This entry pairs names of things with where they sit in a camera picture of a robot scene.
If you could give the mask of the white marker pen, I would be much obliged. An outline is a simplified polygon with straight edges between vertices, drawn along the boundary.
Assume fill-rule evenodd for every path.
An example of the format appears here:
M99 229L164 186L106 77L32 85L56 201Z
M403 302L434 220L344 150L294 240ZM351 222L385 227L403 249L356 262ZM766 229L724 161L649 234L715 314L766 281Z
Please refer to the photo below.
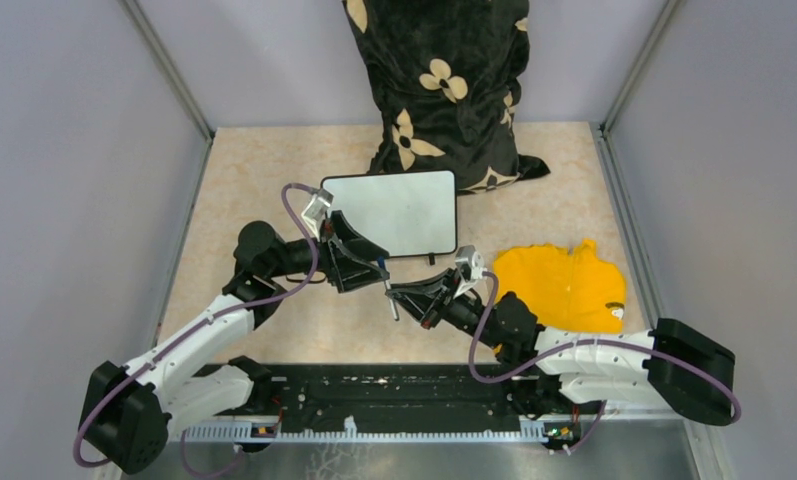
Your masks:
M385 259L383 257L379 257L377 259L377 265L378 265L378 267L380 269L382 269L386 273L388 273L388 271L386 269L386 261L385 261ZM396 301L389 295L389 292L391 291L391 283L390 283L389 277L386 277L383 280L383 284L384 284L384 287L385 287L387 300L389 302L392 318L393 318L393 320L395 322L399 322L400 321L400 313L399 313L398 305L397 305Z

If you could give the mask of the small black-framed whiteboard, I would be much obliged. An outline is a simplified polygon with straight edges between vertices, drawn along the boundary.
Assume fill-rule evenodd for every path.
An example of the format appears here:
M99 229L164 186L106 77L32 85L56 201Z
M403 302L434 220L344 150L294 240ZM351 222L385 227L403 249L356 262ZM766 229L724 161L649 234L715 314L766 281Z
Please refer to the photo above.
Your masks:
M329 176L332 210L392 258L457 250L456 176L450 170Z

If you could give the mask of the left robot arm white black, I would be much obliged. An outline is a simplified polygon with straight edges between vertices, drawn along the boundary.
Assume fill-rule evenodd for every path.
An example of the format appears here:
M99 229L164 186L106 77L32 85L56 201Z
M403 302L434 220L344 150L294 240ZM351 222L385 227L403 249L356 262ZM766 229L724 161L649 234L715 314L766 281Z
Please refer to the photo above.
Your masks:
M389 277L378 263L389 252L357 232L341 211L322 219L315 234L291 242L265 221L250 222L233 256L232 278L195 319L127 363L106 361L92 372L72 445L78 465L112 462L136 474L170 439L205 419L239 407L251 414L266 411L274 388L255 361L235 359L208 374L198 372L291 296L276 278L321 272L344 293Z

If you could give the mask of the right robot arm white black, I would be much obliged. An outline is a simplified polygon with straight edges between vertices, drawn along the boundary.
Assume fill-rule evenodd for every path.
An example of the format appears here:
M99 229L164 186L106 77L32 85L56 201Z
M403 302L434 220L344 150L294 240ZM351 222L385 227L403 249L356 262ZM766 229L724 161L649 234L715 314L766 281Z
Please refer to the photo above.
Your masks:
M469 371L481 383L547 376L537 398L550 412L619 402L668 408L711 426L741 418L735 354L679 320L661 318L655 328L629 334L564 330L541 323L512 291L479 299L454 269L393 285L386 296L424 329L446 322L469 335Z

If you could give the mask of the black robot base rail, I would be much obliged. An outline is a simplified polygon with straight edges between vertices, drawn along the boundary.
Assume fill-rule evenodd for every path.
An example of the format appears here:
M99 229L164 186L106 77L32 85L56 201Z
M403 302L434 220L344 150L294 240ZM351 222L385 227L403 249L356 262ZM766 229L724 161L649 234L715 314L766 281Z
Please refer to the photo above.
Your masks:
M568 453L600 402L578 406L544 375L477 381L453 364L261 365L244 405L176 435L183 442L528 443Z

